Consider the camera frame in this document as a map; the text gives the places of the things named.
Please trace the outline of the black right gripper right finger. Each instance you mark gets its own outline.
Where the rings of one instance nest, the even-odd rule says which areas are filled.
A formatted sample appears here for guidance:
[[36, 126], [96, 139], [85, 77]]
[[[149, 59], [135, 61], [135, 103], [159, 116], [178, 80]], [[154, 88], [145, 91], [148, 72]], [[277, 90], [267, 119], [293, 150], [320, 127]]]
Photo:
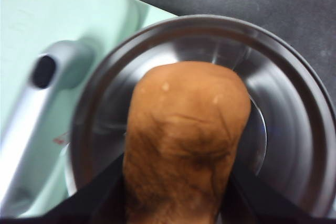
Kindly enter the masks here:
[[310, 218], [311, 215], [270, 188], [245, 166], [235, 166], [232, 181], [243, 202], [256, 217]]

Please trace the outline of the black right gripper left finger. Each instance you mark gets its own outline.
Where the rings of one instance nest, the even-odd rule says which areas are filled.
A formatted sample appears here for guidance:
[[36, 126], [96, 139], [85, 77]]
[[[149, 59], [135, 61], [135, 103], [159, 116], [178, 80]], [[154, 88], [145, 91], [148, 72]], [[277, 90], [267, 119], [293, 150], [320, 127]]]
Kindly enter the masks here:
[[123, 155], [120, 155], [87, 186], [48, 212], [49, 217], [84, 217], [111, 207], [112, 217], [124, 215]]

